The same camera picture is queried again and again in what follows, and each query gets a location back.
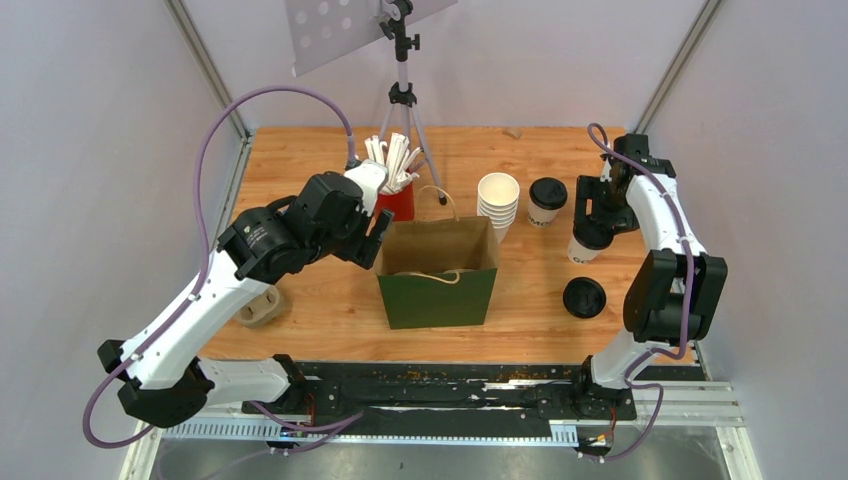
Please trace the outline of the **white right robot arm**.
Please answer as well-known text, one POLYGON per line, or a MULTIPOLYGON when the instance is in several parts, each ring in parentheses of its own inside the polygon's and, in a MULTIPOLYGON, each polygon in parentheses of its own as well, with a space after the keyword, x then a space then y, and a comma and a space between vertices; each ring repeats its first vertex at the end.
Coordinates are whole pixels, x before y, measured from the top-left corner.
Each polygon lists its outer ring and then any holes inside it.
POLYGON ((628 133, 610 140, 592 123, 588 135, 601 150, 598 176, 577 180, 568 257, 586 265, 623 233, 638 232, 646 257, 623 302, 623 327, 582 364, 571 403, 596 417, 611 393, 656 356, 680 359, 689 342, 706 337, 728 275, 726 261, 708 254, 680 203, 672 163, 651 155, 649 140, 628 133))

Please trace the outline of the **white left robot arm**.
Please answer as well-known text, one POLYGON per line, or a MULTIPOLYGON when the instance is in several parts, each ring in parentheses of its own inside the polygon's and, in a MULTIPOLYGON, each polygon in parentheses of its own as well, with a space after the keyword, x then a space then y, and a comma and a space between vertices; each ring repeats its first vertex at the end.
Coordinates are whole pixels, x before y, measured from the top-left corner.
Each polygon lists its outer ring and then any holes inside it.
POLYGON ((285 275, 329 255, 371 268, 393 219, 375 210, 387 177, 385 167, 364 162, 344 173, 315 174, 299 194, 241 212, 218 237, 207 269, 180 297, 134 337, 99 347, 105 370, 123 382, 118 399, 124 411, 160 428, 233 402, 298 411, 307 389, 290 357, 212 360, 198 352, 285 275), (118 372, 122 362, 129 365, 118 372))

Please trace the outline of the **green paper bag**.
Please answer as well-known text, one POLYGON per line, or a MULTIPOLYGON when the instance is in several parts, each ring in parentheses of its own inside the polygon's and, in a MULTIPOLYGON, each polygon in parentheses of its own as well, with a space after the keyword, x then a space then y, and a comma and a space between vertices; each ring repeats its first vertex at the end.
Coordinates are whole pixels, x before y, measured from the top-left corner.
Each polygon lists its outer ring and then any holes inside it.
POLYGON ((485 216, 393 222, 374 265, 392 330, 485 323, 500 264, 499 241, 485 216))

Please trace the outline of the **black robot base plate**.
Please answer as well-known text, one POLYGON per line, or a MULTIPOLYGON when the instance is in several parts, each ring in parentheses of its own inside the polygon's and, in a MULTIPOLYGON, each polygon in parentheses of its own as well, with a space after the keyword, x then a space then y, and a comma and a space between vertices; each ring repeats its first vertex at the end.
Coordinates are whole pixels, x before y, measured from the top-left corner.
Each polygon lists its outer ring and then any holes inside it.
POLYGON ((245 413, 304 414, 318 426, 355 414, 350 435, 542 438, 552 420, 609 425, 637 417, 631 394, 603 400, 578 385, 576 364, 299 362, 283 396, 245 413))

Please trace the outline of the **black plastic cup lid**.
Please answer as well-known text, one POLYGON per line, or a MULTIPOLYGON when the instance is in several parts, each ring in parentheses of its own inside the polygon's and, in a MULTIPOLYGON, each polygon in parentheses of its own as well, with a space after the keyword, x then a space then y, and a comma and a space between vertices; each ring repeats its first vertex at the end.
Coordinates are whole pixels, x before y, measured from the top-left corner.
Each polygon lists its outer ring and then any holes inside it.
POLYGON ((572 231, 574 240, 583 248, 595 251, 607 249, 614 239, 614 233, 604 225, 593 223, 590 229, 585 231, 572 231))

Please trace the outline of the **white paper cup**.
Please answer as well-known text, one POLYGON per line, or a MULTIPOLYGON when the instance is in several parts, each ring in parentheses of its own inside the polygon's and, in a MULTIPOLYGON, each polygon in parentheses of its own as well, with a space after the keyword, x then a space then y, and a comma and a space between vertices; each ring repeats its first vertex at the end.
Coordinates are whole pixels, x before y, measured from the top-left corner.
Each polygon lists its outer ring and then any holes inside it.
POLYGON ((603 250, 610 247, 614 238, 611 229, 592 222, 576 222, 569 241, 567 256, 576 264, 588 264, 603 250))
POLYGON ((536 227, 548 226, 566 205, 565 184, 553 177, 536 179, 529 188, 528 221, 536 227))

